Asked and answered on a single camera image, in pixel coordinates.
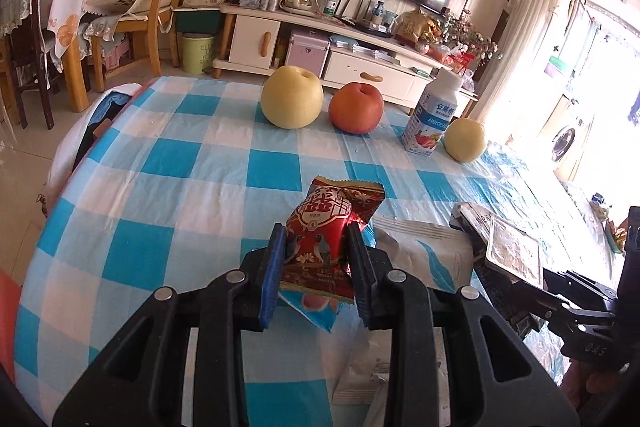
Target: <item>drawer handle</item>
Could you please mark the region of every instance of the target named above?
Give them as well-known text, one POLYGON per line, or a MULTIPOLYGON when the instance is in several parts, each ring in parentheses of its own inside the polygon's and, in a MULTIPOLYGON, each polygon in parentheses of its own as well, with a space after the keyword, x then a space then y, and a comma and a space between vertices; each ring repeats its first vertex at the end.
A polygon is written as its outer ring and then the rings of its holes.
POLYGON ((271 32, 265 32, 262 36, 262 47, 260 48, 260 57, 266 57, 271 42, 271 32))
POLYGON ((382 82, 384 80, 381 76, 373 76, 372 74, 365 73, 364 71, 360 73, 360 77, 368 80, 369 82, 382 82))

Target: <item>washing machine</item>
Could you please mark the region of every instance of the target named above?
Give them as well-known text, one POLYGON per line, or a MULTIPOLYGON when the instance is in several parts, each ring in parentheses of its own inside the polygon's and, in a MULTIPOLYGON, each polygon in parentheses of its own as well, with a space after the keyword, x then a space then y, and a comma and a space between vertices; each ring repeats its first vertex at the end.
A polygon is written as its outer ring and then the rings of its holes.
POLYGON ((562 95, 540 131, 540 153, 548 155, 544 159, 560 181, 571 179, 572 171, 582 156, 592 120, 593 113, 562 95))

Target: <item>checkered tablecloth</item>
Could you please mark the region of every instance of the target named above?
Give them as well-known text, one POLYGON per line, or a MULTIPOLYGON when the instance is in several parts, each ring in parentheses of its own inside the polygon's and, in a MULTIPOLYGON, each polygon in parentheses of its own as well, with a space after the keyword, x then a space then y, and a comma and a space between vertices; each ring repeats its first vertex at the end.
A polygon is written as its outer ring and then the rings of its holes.
MULTIPOLYGON (((260 91, 160 78, 74 172, 38 242, 16 330, 17 386, 48 423, 154 289, 196 289, 238 267, 318 174, 381 182, 384 216, 446 225, 456 202, 484 204, 538 237, 548 267, 578 267, 599 280, 609 273, 553 174, 534 172, 509 150, 490 145, 468 165, 440 148, 429 158, 407 153, 398 136, 408 117, 394 105, 369 135, 342 134, 329 122, 328 97, 313 124, 283 130, 262 114, 260 91)), ((346 307, 328 334, 278 307, 265 333, 243 332, 253 427, 362 424, 366 406, 330 404, 355 321, 346 307)), ((191 379, 188 371, 187 405, 191 379)))

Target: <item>red candy wrapper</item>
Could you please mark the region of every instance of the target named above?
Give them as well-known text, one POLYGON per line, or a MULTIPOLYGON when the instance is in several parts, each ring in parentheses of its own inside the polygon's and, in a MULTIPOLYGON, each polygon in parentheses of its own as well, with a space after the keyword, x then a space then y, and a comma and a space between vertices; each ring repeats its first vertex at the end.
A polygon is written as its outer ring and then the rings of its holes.
POLYGON ((283 290, 302 290, 353 302, 353 285, 342 247, 346 226, 360 230, 385 199, 379 183, 334 182, 317 176, 306 199, 287 219, 283 290))

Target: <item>hand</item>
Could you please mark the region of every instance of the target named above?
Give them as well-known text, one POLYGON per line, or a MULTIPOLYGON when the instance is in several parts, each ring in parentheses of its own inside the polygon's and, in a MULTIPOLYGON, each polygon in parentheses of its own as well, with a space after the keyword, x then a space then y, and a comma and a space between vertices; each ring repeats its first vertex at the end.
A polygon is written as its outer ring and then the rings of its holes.
POLYGON ((620 373, 617 371, 602 373, 596 371, 589 363, 572 360, 560 384, 560 391, 577 409, 584 391, 591 394, 608 393, 613 391, 619 383, 620 373))

